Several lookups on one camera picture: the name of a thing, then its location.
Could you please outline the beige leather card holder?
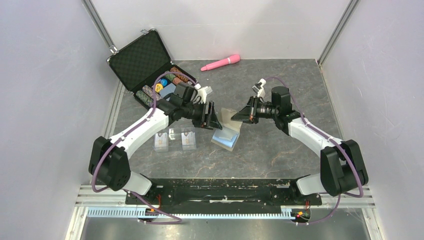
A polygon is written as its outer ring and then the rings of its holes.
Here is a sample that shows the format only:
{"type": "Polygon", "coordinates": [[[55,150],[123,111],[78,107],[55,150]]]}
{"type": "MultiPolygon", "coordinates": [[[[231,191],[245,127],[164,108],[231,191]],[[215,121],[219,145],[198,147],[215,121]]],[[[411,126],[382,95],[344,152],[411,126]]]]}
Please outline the beige leather card holder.
{"type": "Polygon", "coordinates": [[[221,108],[217,116],[222,129],[217,129],[211,139],[212,143],[230,152],[235,148],[243,124],[241,121],[232,120],[236,113],[234,109],[221,108]]]}

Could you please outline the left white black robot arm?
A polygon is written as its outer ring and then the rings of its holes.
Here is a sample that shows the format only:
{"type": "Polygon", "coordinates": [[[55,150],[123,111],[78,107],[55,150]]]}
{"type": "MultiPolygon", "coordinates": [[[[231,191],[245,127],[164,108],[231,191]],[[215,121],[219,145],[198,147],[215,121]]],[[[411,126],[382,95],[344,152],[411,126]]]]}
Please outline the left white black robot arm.
{"type": "Polygon", "coordinates": [[[148,112],[127,129],[110,138],[98,137],[93,143],[88,166],[92,189],[100,191],[96,188],[99,180],[113,191],[136,192],[145,204],[153,203],[157,198],[153,182],[132,171],[129,159],[148,139],[182,118],[191,120],[196,128],[222,129],[214,102],[207,101],[212,91],[209,86],[180,82],[168,99],[155,99],[148,112]]]}

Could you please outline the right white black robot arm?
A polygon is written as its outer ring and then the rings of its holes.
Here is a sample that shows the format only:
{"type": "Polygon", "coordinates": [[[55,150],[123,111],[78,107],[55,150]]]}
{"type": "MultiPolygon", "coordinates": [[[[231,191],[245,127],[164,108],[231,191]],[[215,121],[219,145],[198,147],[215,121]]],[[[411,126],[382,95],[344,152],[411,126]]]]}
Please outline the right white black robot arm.
{"type": "Polygon", "coordinates": [[[363,196],[363,186],[369,182],[359,144],[354,140],[341,140],[311,124],[300,112],[293,109],[293,101],[287,87],[271,90],[271,101],[251,96],[246,106],[231,117],[245,124],[257,124],[259,119],[272,119],[275,126],[286,135],[299,140],[320,159],[320,172],[295,180],[289,189],[289,199],[302,204],[315,193],[327,193],[333,197],[349,195],[358,189],[357,198],[363,196]]]}

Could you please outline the clear acrylic card stand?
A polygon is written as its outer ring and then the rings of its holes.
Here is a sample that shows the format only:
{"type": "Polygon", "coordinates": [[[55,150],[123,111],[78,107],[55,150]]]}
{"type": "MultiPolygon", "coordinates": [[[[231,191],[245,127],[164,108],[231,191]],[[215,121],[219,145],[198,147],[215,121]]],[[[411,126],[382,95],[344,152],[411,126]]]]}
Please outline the clear acrylic card stand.
{"type": "Polygon", "coordinates": [[[196,129],[194,127],[174,127],[166,128],[158,133],[166,132],[168,134],[168,147],[155,148],[155,135],[153,137],[153,149],[157,153],[175,152],[175,151],[191,151],[197,149],[196,129]],[[191,147],[182,146],[182,132],[193,131],[195,133],[195,145],[191,147]]]}

